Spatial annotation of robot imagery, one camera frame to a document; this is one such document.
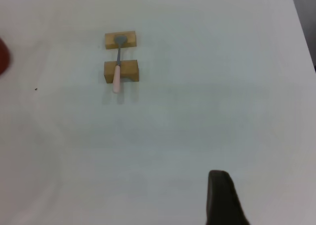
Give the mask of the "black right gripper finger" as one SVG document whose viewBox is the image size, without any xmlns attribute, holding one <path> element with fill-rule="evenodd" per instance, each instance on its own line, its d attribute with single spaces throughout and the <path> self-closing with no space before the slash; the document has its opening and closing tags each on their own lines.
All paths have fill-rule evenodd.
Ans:
<svg viewBox="0 0 316 225">
<path fill-rule="evenodd" d="M 229 173 L 211 170 L 208 174 L 207 225 L 249 225 Z"/>
</svg>

